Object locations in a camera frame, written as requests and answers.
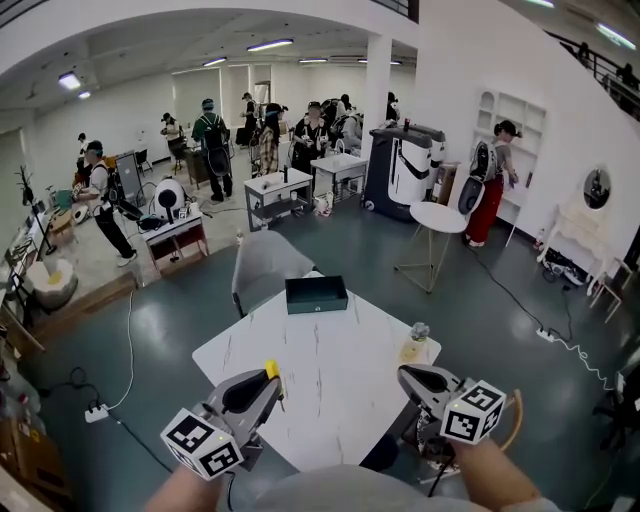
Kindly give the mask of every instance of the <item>marble table top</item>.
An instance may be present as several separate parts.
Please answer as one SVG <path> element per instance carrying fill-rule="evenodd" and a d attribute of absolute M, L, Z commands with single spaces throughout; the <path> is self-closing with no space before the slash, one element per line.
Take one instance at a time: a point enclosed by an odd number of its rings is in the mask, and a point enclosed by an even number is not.
<path fill-rule="evenodd" d="M 258 432 L 299 471 L 359 464 L 408 401 L 396 370 L 410 327 L 348 295 L 345 311 L 288 315 L 283 291 L 193 353 L 214 385 L 277 361 L 285 410 Z M 415 362 L 440 349 L 429 339 Z"/>

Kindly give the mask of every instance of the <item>ceiling light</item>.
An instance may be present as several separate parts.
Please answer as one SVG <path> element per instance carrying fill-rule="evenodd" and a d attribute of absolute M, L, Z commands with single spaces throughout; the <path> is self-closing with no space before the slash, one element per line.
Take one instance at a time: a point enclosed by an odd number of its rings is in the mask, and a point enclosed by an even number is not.
<path fill-rule="evenodd" d="M 77 89 L 81 85 L 80 80 L 78 80 L 78 77 L 73 73 L 60 75 L 60 77 L 58 78 L 58 83 L 63 87 L 66 87 L 70 91 L 72 91 L 73 89 Z"/>
<path fill-rule="evenodd" d="M 531 2 L 532 4 L 542 5 L 544 7 L 550 7 L 551 9 L 553 9 L 555 7 L 548 0 L 527 0 L 527 2 Z"/>
<path fill-rule="evenodd" d="M 269 48 L 277 48 L 278 46 L 287 46 L 293 44 L 293 39 L 278 39 L 277 41 L 271 41 L 270 43 L 257 44 L 255 46 L 249 46 L 248 52 L 259 52 L 261 50 L 267 50 Z"/>
<path fill-rule="evenodd" d="M 221 62 L 224 62 L 225 60 L 227 60 L 226 57 L 220 57 L 216 60 L 212 60 L 211 62 L 207 62 L 206 64 L 203 64 L 202 67 L 208 68 L 209 66 L 213 66 L 215 64 L 220 64 Z"/>
<path fill-rule="evenodd" d="M 605 37 L 610 39 L 612 42 L 614 42 L 618 46 L 624 45 L 627 48 L 631 48 L 632 50 L 636 49 L 636 45 L 635 44 L 633 44 L 628 39 L 622 37 L 617 32 L 614 32 L 609 27 L 604 26 L 602 23 L 598 23 L 597 29 L 600 31 L 601 34 L 603 34 Z"/>
<path fill-rule="evenodd" d="M 367 59 L 358 59 L 358 62 L 360 64 L 366 64 L 368 61 L 367 61 Z M 399 60 L 392 60 L 391 61 L 391 65 L 392 66 L 402 66 L 402 62 L 400 62 Z"/>

